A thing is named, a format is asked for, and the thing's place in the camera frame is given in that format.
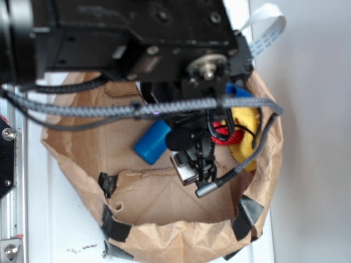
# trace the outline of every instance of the blue cylinder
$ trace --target blue cylinder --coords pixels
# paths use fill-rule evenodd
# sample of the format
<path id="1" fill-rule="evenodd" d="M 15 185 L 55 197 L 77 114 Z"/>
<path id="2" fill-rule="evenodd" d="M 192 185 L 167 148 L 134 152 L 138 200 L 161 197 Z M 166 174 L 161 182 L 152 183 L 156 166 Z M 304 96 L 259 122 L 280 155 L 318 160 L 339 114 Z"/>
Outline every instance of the blue cylinder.
<path id="1" fill-rule="evenodd" d="M 238 87 L 237 85 L 234 85 L 233 83 L 227 83 L 225 91 L 226 93 L 234 94 L 234 97 L 236 98 L 253 97 L 253 95 L 250 92 Z"/>
<path id="2" fill-rule="evenodd" d="M 155 122 L 133 147 L 133 150 L 147 163 L 153 165 L 167 149 L 166 135 L 170 131 L 165 121 Z"/>

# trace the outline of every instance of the screw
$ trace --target screw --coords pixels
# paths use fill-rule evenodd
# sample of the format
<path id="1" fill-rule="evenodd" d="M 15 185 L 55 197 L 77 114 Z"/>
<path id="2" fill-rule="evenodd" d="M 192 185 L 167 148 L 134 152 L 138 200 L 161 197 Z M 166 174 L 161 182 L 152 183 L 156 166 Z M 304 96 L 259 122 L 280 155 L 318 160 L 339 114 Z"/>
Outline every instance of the screw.
<path id="1" fill-rule="evenodd" d="M 245 63 L 245 69 L 246 69 L 246 71 L 252 71 L 253 70 L 253 65 L 251 64 L 251 62 Z"/>
<path id="2" fill-rule="evenodd" d="M 175 48 L 175 49 L 172 51 L 173 55 L 178 55 L 178 54 L 180 54 L 180 52 L 182 52 L 182 50 L 181 50 L 180 48 Z"/>
<path id="3" fill-rule="evenodd" d="M 158 51 L 160 51 L 160 49 L 157 47 L 157 46 L 152 46 L 152 47 L 149 47 L 147 50 L 146 50 L 146 52 L 149 54 L 149 55 L 151 55 L 151 56 L 153 56 L 153 55 L 156 55 L 157 53 L 158 53 Z"/>
<path id="4" fill-rule="evenodd" d="M 229 50 L 229 52 L 228 52 L 228 55 L 230 55 L 230 56 L 234 56 L 236 53 L 237 53 L 237 49 L 231 49 L 231 50 Z"/>
<path id="5" fill-rule="evenodd" d="M 18 248 L 14 245 L 8 245 L 5 248 L 5 255 L 10 260 L 14 259 L 17 256 L 17 253 L 18 253 Z"/>
<path id="6" fill-rule="evenodd" d="M 197 84 L 198 84 L 197 81 L 196 81 L 196 78 L 189 79 L 189 83 L 193 87 L 197 86 Z"/>
<path id="7" fill-rule="evenodd" d="M 2 138 L 6 141 L 12 141 L 16 138 L 16 132 L 11 128 L 6 128 L 2 131 Z"/>
<path id="8" fill-rule="evenodd" d="M 222 20 L 222 18 L 220 17 L 220 15 L 216 12 L 212 12 L 210 15 L 210 19 L 212 21 L 212 23 L 214 24 L 219 24 Z"/>
<path id="9" fill-rule="evenodd" d="M 159 12 L 158 16 L 163 21 L 167 21 L 168 20 L 168 15 L 167 15 L 166 12 Z"/>
<path id="10" fill-rule="evenodd" d="M 138 78 L 138 75 L 135 74 L 135 73 L 131 73 L 131 74 L 129 74 L 129 75 L 127 76 L 127 79 L 128 79 L 129 81 L 134 81 L 134 80 L 136 80 L 137 78 Z"/>
<path id="11" fill-rule="evenodd" d="M 214 72 L 212 70 L 206 70 L 203 74 L 203 78 L 206 81 L 210 81 L 214 78 Z"/>

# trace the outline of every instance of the black cable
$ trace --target black cable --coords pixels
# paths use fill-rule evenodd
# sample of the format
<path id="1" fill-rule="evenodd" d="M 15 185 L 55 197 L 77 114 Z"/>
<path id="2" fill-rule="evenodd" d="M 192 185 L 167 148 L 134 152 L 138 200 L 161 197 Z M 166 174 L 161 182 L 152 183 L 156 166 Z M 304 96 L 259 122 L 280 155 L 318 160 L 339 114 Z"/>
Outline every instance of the black cable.
<path id="1" fill-rule="evenodd" d="M 261 140 L 256 148 L 256 150 L 241 164 L 239 164 L 236 168 L 232 169 L 231 171 L 227 172 L 225 175 L 223 175 L 221 178 L 219 178 L 216 181 L 216 185 L 218 187 L 221 187 L 224 185 L 226 182 L 234 178 L 238 173 L 240 173 L 247 165 L 249 165 L 261 152 L 261 150 L 264 147 L 265 141 L 267 140 L 268 133 L 270 128 L 272 127 L 275 119 L 278 117 L 278 114 L 273 113 L 269 120 L 267 121 L 267 124 L 265 125 L 263 132 L 262 132 L 262 137 Z"/>
<path id="2" fill-rule="evenodd" d="M 36 85 L 36 92 L 45 94 L 66 94 L 75 92 L 85 92 L 87 90 L 95 89 L 105 85 L 109 80 L 103 76 L 92 79 L 91 81 L 83 82 L 80 84 L 60 85 L 60 86 L 47 86 Z"/>
<path id="3" fill-rule="evenodd" d="M 155 112 L 160 114 L 180 113 L 180 112 L 191 112 L 191 111 L 202 111 L 211 110 L 221 105 L 224 108 L 231 107 L 270 107 L 277 114 L 282 114 L 283 109 L 277 105 L 273 100 L 267 98 L 223 98 L 216 100 L 214 98 L 202 98 L 202 99 L 191 99 L 181 100 L 172 102 L 162 102 L 160 104 L 147 104 L 129 106 L 117 106 L 117 107 L 62 107 L 57 105 L 43 104 L 28 100 L 20 97 L 13 92 L 2 90 L 1 96 L 5 98 L 11 98 L 16 101 L 21 107 L 29 110 L 34 110 L 50 115 L 59 115 L 65 117 L 112 117 L 112 116 L 125 116 L 133 115 L 134 117 L 152 115 Z"/>
<path id="4" fill-rule="evenodd" d="M 77 132 L 77 131 L 80 131 L 80 130 L 86 130 L 86 129 L 92 129 L 92 128 L 96 128 L 96 127 L 99 127 L 99 126 L 102 126 L 102 125 L 106 125 L 106 124 L 109 124 L 111 122 L 115 122 L 115 121 L 118 121 L 120 119 L 123 119 L 123 117 L 121 118 L 121 116 L 116 116 L 116 117 L 108 117 L 108 118 L 104 118 L 100 121 L 96 121 L 96 122 L 91 122 L 91 123 L 87 123 L 87 124 L 83 124 L 83 125 L 77 125 L 77 126 L 65 126 L 65 125 L 57 125 L 57 124 L 51 124 L 51 123 L 48 123 L 48 122 L 44 122 L 44 121 L 41 121 L 39 119 L 37 119 L 36 117 L 30 115 L 28 112 L 26 112 L 25 110 L 23 110 L 22 108 L 19 108 L 17 107 L 17 109 L 25 116 L 27 117 L 28 119 L 30 119 L 31 121 L 43 126 L 43 127 L 46 127 L 46 128 L 49 128 L 49 129 L 52 129 L 52 130 L 59 130 L 61 132 Z"/>
<path id="5" fill-rule="evenodd" d="M 259 137 L 259 134 L 261 132 L 262 129 L 262 123 L 263 123 L 263 112 L 261 108 L 257 108 L 258 113 L 259 113 L 259 123 L 258 123 L 258 128 L 257 128 L 257 132 L 255 133 L 253 140 L 252 140 L 252 148 L 255 149 L 256 148 L 256 144 L 257 144 L 257 140 Z"/>
<path id="6" fill-rule="evenodd" d="M 226 125 L 221 125 L 221 126 L 217 126 L 216 129 L 225 128 L 225 127 L 227 127 L 227 126 L 226 126 Z M 248 129 L 247 127 L 245 127 L 245 126 L 243 126 L 243 125 L 236 124 L 235 127 L 238 127 L 238 128 L 240 128 L 240 129 L 243 129 L 243 130 L 247 131 L 248 133 L 251 134 L 251 136 L 252 136 L 253 138 L 256 136 L 255 133 L 254 133 L 252 130 Z"/>

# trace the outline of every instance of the cable connector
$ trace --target cable connector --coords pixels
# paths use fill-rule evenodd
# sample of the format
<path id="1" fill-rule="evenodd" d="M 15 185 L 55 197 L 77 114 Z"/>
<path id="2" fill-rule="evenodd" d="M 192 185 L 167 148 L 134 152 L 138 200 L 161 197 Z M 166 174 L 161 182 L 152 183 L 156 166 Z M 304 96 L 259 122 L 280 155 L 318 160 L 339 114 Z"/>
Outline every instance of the cable connector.
<path id="1" fill-rule="evenodd" d="M 201 186 L 201 188 L 197 189 L 195 193 L 198 198 L 201 198 L 209 193 L 212 193 L 216 189 L 218 189 L 216 182 L 210 182 L 208 185 Z"/>
<path id="2" fill-rule="evenodd" d="M 132 100 L 131 106 L 134 108 L 133 110 L 133 118 L 138 121 L 141 119 L 140 108 L 142 106 L 141 101 L 139 100 Z"/>

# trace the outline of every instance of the black tape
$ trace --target black tape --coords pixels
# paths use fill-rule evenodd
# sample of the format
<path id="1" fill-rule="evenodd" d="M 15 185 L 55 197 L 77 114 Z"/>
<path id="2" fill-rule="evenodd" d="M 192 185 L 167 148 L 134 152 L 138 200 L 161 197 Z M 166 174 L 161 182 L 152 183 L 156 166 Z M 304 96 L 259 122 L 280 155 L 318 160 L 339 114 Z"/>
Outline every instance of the black tape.
<path id="1" fill-rule="evenodd" d="M 250 233 L 253 225 L 256 224 L 264 211 L 264 207 L 243 195 L 239 201 L 238 209 L 239 213 L 236 219 L 232 220 L 231 225 L 236 239 L 240 241 Z"/>
<path id="2" fill-rule="evenodd" d="M 99 175 L 99 185 L 104 190 L 105 197 L 111 198 L 112 194 L 116 189 L 118 175 L 108 176 L 105 173 L 100 173 Z"/>
<path id="3" fill-rule="evenodd" d="M 107 205 L 104 207 L 103 223 L 102 229 L 105 235 L 118 242 L 125 242 L 132 229 L 131 225 L 116 222 L 112 218 L 111 211 Z"/>
<path id="4" fill-rule="evenodd" d="M 237 253 L 239 253 L 240 251 L 241 251 L 241 249 L 239 249 L 239 250 L 236 251 L 236 252 L 230 253 L 230 254 L 224 256 L 223 258 L 224 258 L 226 261 L 228 261 L 228 260 L 232 259 L 232 258 L 233 258 Z"/>
<path id="5" fill-rule="evenodd" d="M 112 245 L 108 241 L 105 241 L 104 255 L 110 255 L 110 256 L 120 258 L 120 259 L 134 260 L 134 257 L 131 254 L 128 254 L 123 249 L 120 249 L 119 247 Z"/>

